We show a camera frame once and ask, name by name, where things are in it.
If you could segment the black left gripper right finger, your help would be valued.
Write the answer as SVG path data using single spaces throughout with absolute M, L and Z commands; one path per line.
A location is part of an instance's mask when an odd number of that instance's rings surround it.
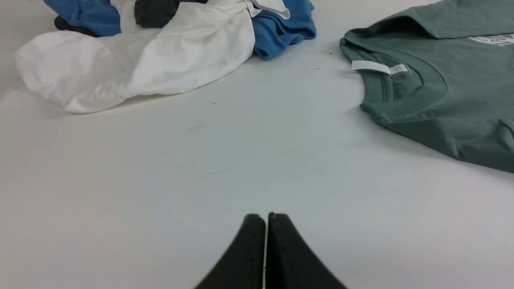
M 268 215 L 267 289 L 345 289 L 303 240 L 286 214 Z

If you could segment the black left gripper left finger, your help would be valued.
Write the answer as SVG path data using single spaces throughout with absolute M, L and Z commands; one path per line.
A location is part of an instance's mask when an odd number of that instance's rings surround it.
M 265 221 L 258 214 L 246 215 L 230 246 L 196 288 L 261 289 L 265 234 Z

